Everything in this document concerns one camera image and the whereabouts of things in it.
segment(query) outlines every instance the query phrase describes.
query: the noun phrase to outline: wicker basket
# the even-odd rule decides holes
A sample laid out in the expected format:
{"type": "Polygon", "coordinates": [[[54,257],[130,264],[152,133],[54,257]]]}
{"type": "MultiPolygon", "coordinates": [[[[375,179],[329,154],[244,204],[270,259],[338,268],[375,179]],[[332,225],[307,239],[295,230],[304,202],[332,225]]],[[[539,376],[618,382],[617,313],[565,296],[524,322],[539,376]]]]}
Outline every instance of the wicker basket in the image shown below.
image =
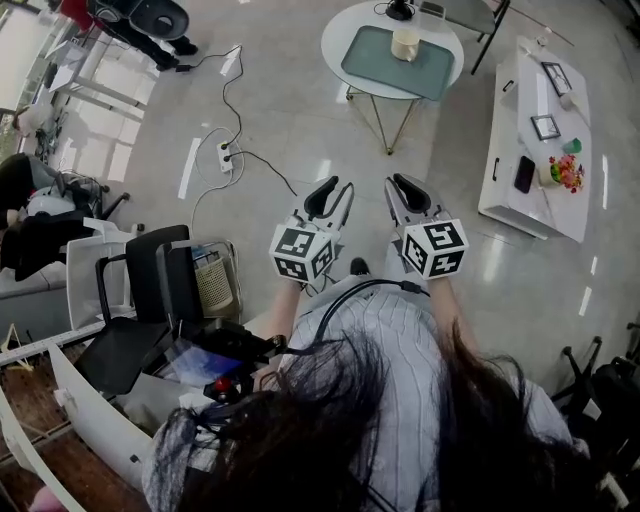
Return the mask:
{"type": "Polygon", "coordinates": [[[220,316],[220,311],[233,302],[233,292],[224,267],[224,258],[197,268],[195,272],[204,316],[206,318],[220,316]]]}

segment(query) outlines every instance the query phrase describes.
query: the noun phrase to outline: flower bouquet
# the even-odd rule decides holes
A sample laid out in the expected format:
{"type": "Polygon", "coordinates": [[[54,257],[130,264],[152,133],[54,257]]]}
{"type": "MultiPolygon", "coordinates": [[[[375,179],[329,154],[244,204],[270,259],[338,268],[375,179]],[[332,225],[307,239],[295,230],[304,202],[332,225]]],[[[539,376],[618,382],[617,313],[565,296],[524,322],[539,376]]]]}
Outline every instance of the flower bouquet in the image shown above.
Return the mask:
{"type": "Polygon", "coordinates": [[[575,194],[582,190],[584,168],[579,165],[576,169],[575,155],[564,155],[560,159],[549,157],[549,167],[540,172],[540,183],[543,186],[564,185],[575,194]]]}

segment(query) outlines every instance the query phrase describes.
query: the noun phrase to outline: picture frame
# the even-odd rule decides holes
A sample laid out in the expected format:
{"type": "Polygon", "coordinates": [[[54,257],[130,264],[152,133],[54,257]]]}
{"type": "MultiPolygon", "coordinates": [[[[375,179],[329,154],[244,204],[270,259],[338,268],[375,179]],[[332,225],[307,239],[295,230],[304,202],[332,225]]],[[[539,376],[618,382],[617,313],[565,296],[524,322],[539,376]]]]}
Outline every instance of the picture frame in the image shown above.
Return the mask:
{"type": "Polygon", "coordinates": [[[544,116],[532,116],[531,122],[536,129],[540,140],[549,140],[560,137],[560,130],[551,114],[544,116]]]}
{"type": "Polygon", "coordinates": [[[571,83],[559,63],[541,62],[540,64],[549,77],[549,80],[551,80],[551,84],[558,96],[562,96],[572,90],[571,83]]]}

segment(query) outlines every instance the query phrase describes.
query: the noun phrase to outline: black shoe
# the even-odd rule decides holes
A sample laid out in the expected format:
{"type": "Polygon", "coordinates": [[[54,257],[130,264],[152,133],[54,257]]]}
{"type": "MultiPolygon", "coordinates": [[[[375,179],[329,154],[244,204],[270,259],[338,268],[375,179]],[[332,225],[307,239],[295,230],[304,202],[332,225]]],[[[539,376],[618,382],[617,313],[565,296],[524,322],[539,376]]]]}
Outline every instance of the black shoe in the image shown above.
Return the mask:
{"type": "Polygon", "coordinates": [[[161,63],[157,63],[156,69],[158,71],[168,71],[170,69],[175,68],[178,64],[180,64],[180,61],[176,58],[171,58],[170,60],[161,63]]]}
{"type": "Polygon", "coordinates": [[[190,55],[195,55],[198,51],[198,47],[195,44],[189,43],[181,46],[179,50],[176,48],[176,55],[179,57],[188,57],[190,55]]]}
{"type": "Polygon", "coordinates": [[[349,273],[354,276],[368,276],[371,274],[369,272],[369,265],[362,258],[353,258],[351,260],[351,268],[349,273]]]}

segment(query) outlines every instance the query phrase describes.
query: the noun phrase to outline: teal table mat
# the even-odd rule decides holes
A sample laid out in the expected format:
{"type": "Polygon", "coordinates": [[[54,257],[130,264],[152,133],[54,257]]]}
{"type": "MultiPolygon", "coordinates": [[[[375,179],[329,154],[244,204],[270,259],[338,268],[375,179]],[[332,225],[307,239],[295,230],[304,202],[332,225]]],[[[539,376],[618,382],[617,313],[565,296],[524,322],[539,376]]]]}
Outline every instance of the teal table mat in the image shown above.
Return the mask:
{"type": "Polygon", "coordinates": [[[446,48],[420,41],[413,62],[391,53],[393,32],[380,27],[360,27],[342,59],[342,69],[352,75],[397,87],[439,101],[449,85],[454,56],[446,48]]]}

